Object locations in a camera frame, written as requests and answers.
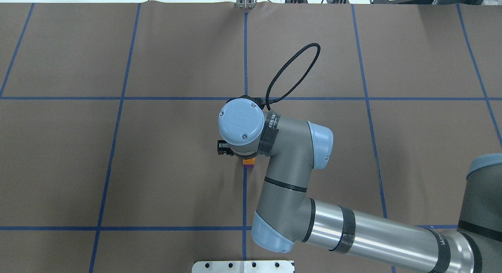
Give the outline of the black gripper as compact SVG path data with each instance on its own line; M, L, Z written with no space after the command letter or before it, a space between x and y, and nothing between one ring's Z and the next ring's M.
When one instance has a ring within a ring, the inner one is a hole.
M228 155L228 156L234 156L235 153L231 149L229 143L225 140L218 140L217 141L217 153L218 155Z

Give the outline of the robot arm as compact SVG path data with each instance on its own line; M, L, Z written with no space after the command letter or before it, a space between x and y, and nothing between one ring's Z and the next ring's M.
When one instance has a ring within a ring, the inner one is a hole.
M269 158L253 241L417 273L501 272L501 145L483 101L235 98L224 146Z

